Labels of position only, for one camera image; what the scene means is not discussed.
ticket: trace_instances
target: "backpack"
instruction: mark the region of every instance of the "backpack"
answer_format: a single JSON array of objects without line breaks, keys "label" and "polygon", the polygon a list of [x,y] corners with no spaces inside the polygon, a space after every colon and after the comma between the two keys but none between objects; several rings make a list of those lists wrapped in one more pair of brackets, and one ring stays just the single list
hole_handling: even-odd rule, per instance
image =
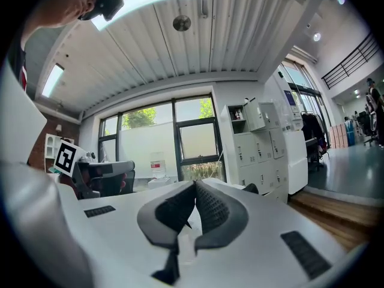
[{"label": "backpack", "polygon": [[366,95],[366,99],[367,99],[367,103],[368,103],[368,107],[370,108],[370,112],[376,112],[376,110],[377,110],[377,104],[376,104],[376,102],[375,102],[375,100],[373,99],[373,97],[372,97],[372,89],[373,88],[370,88],[369,90],[368,90],[368,94]]}]

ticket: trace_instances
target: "brick wall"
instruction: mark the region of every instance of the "brick wall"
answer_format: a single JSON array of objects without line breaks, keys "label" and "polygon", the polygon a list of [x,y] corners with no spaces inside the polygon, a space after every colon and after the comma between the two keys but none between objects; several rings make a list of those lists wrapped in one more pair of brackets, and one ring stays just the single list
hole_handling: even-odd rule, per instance
[{"label": "brick wall", "polygon": [[[44,147],[46,144],[46,134],[53,134],[55,136],[67,137],[74,139],[75,145],[79,143],[79,132],[80,125],[73,124],[71,122],[64,121],[62,119],[50,116],[48,114],[42,113],[47,119],[47,124],[44,129],[41,131],[35,146],[32,149],[32,152],[29,156],[29,164],[31,167],[36,169],[44,170]],[[60,133],[56,132],[57,125],[60,124],[62,131]],[[48,170],[53,166],[53,159],[46,160],[46,169]]]}]

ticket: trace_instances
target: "black camera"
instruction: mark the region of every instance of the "black camera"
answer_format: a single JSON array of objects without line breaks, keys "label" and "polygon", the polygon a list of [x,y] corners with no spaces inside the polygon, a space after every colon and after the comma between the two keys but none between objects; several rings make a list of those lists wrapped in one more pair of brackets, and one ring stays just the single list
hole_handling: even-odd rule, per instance
[{"label": "black camera", "polygon": [[81,15],[80,20],[90,20],[98,15],[103,15],[106,21],[110,21],[123,7],[123,0],[97,0],[92,11]]}]

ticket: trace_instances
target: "wooden floor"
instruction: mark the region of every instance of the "wooden floor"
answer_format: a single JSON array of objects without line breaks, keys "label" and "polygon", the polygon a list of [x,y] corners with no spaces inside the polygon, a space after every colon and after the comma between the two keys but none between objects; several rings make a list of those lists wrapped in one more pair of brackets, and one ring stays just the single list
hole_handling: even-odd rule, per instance
[{"label": "wooden floor", "polygon": [[341,202],[301,191],[289,206],[327,230],[347,251],[370,239],[381,209]]}]

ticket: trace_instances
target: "person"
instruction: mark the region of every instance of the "person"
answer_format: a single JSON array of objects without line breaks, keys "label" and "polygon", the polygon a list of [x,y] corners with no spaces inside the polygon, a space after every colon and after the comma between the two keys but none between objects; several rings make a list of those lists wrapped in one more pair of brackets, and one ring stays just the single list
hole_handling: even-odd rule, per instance
[{"label": "person", "polygon": [[8,60],[24,91],[27,85],[25,44],[32,34],[40,28],[58,28],[76,19],[89,20],[99,15],[92,13],[98,2],[99,0],[41,0],[33,9],[15,35],[8,51]]},{"label": "person", "polygon": [[379,146],[384,148],[384,100],[380,96],[380,93],[375,88],[375,82],[371,79],[367,79],[368,93],[372,96],[373,101],[376,103],[376,119],[377,119],[377,134],[379,137]]}]

